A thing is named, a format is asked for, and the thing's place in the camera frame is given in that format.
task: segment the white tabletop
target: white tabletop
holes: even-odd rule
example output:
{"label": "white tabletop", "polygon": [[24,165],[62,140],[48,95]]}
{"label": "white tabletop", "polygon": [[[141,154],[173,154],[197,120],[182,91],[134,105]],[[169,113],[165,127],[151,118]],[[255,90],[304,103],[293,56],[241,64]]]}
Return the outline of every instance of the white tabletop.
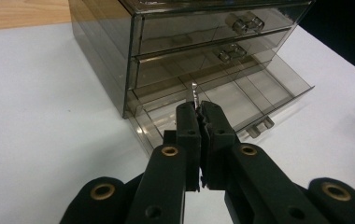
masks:
{"label": "white tabletop", "polygon": [[[355,67],[298,27],[279,55],[316,88],[274,116],[258,144],[299,185],[355,188]],[[57,223],[99,176],[146,168],[70,24],[0,30],[0,223]],[[231,223],[223,193],[187,193],[185,223]]]}

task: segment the clear plastic cabinet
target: clear plastic cabinet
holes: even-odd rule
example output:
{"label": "clear plastic cabinet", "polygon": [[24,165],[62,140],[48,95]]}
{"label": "clear plastic cabinet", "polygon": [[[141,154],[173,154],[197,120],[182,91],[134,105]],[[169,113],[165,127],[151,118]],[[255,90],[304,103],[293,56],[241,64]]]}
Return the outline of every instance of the clear plastic cabinet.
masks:
{"label": "clear plastic cabinet", "polygon": [[176,129],[176,106],[193,82],[200,100],[251,133],[311,90],[277,51],[312,3],[69,0],[78,43],[148,153]]}

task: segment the black plastic part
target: black plastic part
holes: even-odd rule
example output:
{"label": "black plastic part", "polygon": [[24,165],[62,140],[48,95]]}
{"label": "black plastic part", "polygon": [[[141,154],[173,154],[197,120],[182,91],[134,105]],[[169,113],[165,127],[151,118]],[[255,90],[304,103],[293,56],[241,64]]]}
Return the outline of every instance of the black plastic part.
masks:
{"label": "black plastic part", "polygon": [[165,130],[163,131],[163,144],[176,144],[177,131]]}
{"label": "black plastic part", "polygon": [[193,102],[179,105],[176,115],[176,143],[187,152],[186,190],[197,191],[200,188],[201,133]]}
{"label": "black plastic part", "polygon": [[[91,192],[101,184],[113,185],[114,192],[104,200],[95,200]],[[118,179],[110,177],[94,179],[86,184],[69,204],[61,223],[123,223],[128,210],[125,193],[126,188]]]}
{"label": "black plastic part", "polygon": [[236,144],[229,164],[254,223],[329,223],[260,147]]}
{"label": "black plastic part", "polygon": [[201,114],[204,116],[206,132],[209,137],[207,148],[202,148],[203,181],[206,182],[209,189],[225,189],[226,174],[228,173],[226,153],[234,145],[235,131],[219,105],[203,101]]}
{"label": "black plastic part", "polygon": [[224,201],[234,224],[253,223],[254,212],[248,199],[233,178],[229,179],[227,190],[224,194]]}
{"label": "black plastic part", "polygon": [[183,147],[169,144],[156,147],[125,223],[182,223],[185,175],[186,151]]}
{"label": "black plastic part", "polygon": [[307,197],[332,223],[355,223],[355,189],[331,178],[314,179]]}

